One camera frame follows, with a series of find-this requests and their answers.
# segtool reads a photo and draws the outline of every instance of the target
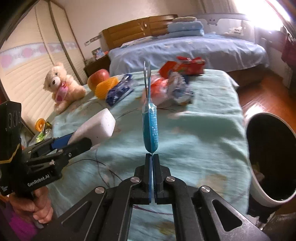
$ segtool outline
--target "wooden headboard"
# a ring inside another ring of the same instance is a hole
[[[168,33],[167,25],[178,15],[160,15],[140,18],[104,29],[103,35],[109,49],[147,36],[159,36]]]

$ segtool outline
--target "metal screw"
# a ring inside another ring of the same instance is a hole
[[[101,194],[101,193],[104,193],[105,188],[103,188],[103,187],[97,187],[94,191],[95,191],[97,194]]]
[[[176,179],[174,178],[174,177],[172,177],[172,176],[168,176],[168,177],[166,177],[165,178],[166,179],[166,181],[168,181],[168,182],[170,182],[170,183],[172,183],[172,182],[174,182]]]
[[[132,183],[138,183],[139,181],[140,181],[140,179],[138,177],[132,177],[131,178]]]
[[[210,192],[211,191],[210,187],[208,187],[208,186],[202,186],[200,189],[202,190],[202,192]]]

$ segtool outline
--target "teddy bear's head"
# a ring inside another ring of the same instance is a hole
[[[63,82],[66,82],[67,71],[64,65],[60,62],[56,63],[50,71],[48,71],[43,89],[55,93],[58,91],[59,87]]]

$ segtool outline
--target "purple clothing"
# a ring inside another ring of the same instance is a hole
[[[21,219],[9,202],[6,202],[6,208],[0,207],[12,230],[21,241],[30,241],[37,234],[38,229],[35,225]]]

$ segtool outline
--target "human hand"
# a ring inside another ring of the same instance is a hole
[[[53,208],[48,198],[48,188],[41,187],[34,191],[34,200],[9,195],[13,210],[26,222],[32,223],[33,218],[40,223],[48,223],[52,219]]]

